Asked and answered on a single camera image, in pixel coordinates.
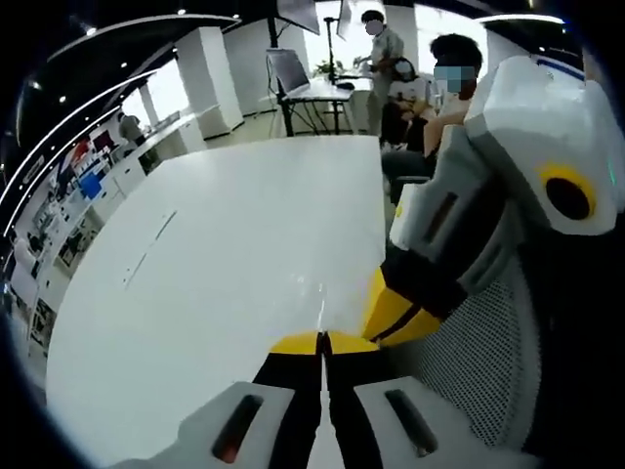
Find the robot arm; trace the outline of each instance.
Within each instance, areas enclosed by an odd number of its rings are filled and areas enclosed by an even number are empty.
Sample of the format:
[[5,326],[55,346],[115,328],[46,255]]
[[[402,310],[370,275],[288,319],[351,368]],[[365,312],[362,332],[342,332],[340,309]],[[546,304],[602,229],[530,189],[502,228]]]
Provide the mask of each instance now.
[[525,57],[483,78],[464,125],[445,128],[432,180],[404,186],[364,338],[390,346],[438,330],[501,273],[524,225],[614,227],[625,145],[596,85],[565,88]]

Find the black hair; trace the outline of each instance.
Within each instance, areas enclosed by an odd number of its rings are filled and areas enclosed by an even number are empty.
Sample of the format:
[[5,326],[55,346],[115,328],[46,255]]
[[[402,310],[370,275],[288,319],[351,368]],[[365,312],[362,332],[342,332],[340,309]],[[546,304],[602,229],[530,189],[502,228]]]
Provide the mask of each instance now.
[[360,17],[360,20],[363,23],[368,23],[370,21],[379,21],[379,22],[384,22],[384,15],[381,12],[378,12],[377,10],[367,10],[366,12],[364,12],[362,14],[362,17]]
[[414,65],[412,64],[412,62],[410,60],[408,60],[406,57],[400,57],[399,59],[397,59],[395,61],[395,64],[393,65],[393,72],[394,74],[398,74],[395,70],[395,65],[400,64],[402,62],[406,62],[410,65],[410,69],[412,70],[412,77],[410,78],[410,81],[416,80],[417,78],[419,78],[419,73],[417,73],[417,69],[414,67]]
[[430,44],[430,51],[437,61],[442,57],[453,56],[460,66],[472,66],[476,75],[481,69],[483,58],[478,43],[467,36],[460,34],[444,34],[437,37]]

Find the white robot shoulder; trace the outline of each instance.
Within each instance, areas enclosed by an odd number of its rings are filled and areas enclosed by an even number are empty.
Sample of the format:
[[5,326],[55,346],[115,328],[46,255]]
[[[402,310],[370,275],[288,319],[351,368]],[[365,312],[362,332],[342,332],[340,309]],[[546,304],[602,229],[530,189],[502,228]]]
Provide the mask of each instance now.
[[598,83],[554,80],[529,57],[502,62],[479,83],[465,129],[534,222],[600,235],[625,207],[625,141]]

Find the red object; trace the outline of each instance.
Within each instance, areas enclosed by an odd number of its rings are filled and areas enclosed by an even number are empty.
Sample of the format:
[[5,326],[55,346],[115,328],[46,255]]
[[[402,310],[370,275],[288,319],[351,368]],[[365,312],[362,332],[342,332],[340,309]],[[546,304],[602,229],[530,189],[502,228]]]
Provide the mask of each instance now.
[[76,148],[74,149],[74,153],[71,155],[71,165],[75,167],[88,152],[89,140],[81,140],[78,142],[78,145],[76,145]]

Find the yellow ring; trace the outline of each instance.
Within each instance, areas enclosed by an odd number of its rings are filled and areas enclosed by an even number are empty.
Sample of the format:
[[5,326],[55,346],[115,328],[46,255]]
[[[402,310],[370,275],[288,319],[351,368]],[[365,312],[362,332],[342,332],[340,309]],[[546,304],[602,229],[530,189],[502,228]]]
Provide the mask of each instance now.
[[589,212],[586,219],[591,218],[597,207],[597,196],[593,185],[584,176],[579,174],[575,168],[559,164],[546,164],[539,171],[540,180],[543,188],[547,187],[547,183],[552,179],[564,179],[577,186],[586,196],[588,200]]

